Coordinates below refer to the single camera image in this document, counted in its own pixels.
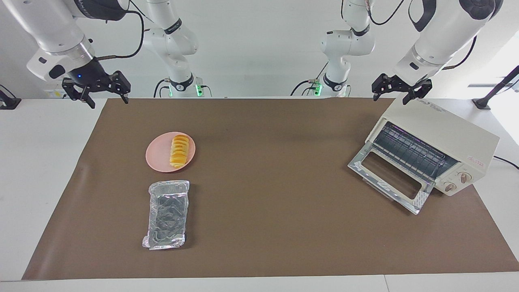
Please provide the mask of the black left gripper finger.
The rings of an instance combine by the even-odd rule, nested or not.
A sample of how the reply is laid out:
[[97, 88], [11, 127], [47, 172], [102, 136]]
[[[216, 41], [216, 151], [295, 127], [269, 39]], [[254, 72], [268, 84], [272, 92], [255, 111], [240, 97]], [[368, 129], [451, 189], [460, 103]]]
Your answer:
[[385, 73], [380, 74], [380, 76], [373, 81], [371, 84], [371, 92], [373, 93], [374, 101], [377, 101], [382, 94], [386, 93], [388, 85], [390, 85], [390, 80]]
[[429, 91], [432, 90], [432, 87], [432, 80], [430, 78], [415, 85], [413, 88], [409, 89], [407, 95], [403, 98], [403, 105], [407, 105], [408, 102], [415, 99], [423, 99]]

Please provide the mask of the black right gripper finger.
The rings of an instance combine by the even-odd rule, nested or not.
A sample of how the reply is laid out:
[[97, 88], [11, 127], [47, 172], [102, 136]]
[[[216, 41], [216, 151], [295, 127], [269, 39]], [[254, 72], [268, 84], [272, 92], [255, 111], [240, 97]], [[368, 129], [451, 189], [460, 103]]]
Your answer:
[[126, 105], [129, 103], [131, 83], [121, 71], [115, 71], [110, 75], [110, 91], [118, 94]]
[[86, 103], [91, 109], [96, 108], [96, 103], [92, 100], [90, 96], [91, 85], [81, 85], [75, 83], [72, 78], [63, 78], [62, 80], [62, 88], [66, 92], [66, 95], [72, 101], [81, 101]]

